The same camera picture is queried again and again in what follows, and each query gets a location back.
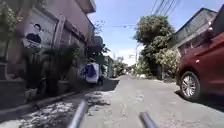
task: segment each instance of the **power line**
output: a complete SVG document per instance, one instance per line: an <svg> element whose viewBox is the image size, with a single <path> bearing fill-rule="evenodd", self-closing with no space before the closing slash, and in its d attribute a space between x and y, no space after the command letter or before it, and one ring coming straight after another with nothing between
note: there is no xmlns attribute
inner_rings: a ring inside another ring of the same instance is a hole
<svg viewBox="0 0 224 128"><path fill-rule="evenodd" d="M132 27L136 27L136 24L124 24L124 25L111 25L111 26L102 26L102 28L132 28Z"/></svg>
<svg viewBox="0 0 224 128"><path fill-rule="evenodd" d="M166 0L165 5L163 6L162 10L160 11L160 14L163 13L163 10L167 7L167 5L169 5L170 0Z"/></svg>
<svg viewBox="0 0 224 128"><path fill-rule="evenodd" d="M159 12L159 10L161 9L163 3L164 3L164 0L162 0L162 1L160 2L159 6L157 7L156 12L155 12L155 15L158 14L158 12Z"/></svg>
<svg viewBox="0 0 224 128"><path fill-rule="evenodd" d="M153 14L153 10L156 7L156 3L157 3L157 0L155 0L155 2L154 2L154 5L153 5L152 10L151 10L151 15Z"/></svg>
<svg viewBox="0 0 224 128"><path fill-rule="evenodd" d="M170 6L167 8L166 12L164 13L164 16L166 16L166 14L168 13L168 11L171 9L173 3L175 0L172 0L172 2L170 3Z"/></svg>
<svg viewBox="0 0 224 128"><path fill-rule="evenodd" d="M177 5L180 3L181 0L177 0L176 4L174 5L174 7L172 8L172 10L170 11L170 13L167 15L169 16L170 14L173 13L173 11L176 9Z"/></svg>

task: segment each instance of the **sky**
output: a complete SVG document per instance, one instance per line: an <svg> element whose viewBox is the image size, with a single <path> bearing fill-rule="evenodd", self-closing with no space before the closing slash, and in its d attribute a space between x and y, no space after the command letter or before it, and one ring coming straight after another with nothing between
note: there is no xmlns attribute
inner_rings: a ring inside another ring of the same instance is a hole
<svg viewBox="0 0 224 128"><path fill-rule="evenodd" d="M111 50L108 55L116 59L123 56L124 63L133 65L136 56L137 41L135 25L142 16L151 15L156 0L95 0L97 9L88 15L92 23L104 21L100 36L106 46ZM184 25L200 8L205 7L218 11L223 0L175 0L176 8L168 13L170 24L178 30Z"/></svg>

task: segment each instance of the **parked vehicle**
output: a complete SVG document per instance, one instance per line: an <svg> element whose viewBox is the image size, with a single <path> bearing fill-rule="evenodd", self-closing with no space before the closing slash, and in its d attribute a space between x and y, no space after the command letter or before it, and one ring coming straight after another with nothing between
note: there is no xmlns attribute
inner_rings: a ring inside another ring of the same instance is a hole
<svg viewBox="0 0 224 128"><path fill-rule="evenodd" d="M203 93L224 94L224 6L211 22L198 47L182 57L177 85L186 100L196 101Z"/></svg>

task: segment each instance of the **pink building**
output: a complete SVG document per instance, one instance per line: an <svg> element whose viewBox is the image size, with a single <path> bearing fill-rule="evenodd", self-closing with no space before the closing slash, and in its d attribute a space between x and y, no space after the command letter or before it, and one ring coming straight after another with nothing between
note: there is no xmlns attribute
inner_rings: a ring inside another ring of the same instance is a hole
<svg viewBox="0 0 224 128"><path fill-rule="evenodd" d="M0 58L6 60L0 66L0 79L9 79L9 75L24 66L19 62L24 47L22 38L32 33L37 24L41 48L70 45L76 43L82 54L85 47L92 43L94 26L87 14L96 11L93 0L7 0L9 6L23 22L18 25L19 36L11 39L9 45L0 46Z"/></svg>

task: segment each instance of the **wall mural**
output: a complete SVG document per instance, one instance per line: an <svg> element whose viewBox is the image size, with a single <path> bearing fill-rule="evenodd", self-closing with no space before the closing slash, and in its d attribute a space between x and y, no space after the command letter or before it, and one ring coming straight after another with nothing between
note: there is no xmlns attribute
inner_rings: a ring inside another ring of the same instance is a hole
<svg viewBox="0 0 224 128"><path fill-rule="evenodd" d="M23 44L25 47L50 47L56 27L56 21L44 15L37 9L30 12Z"/></svg>

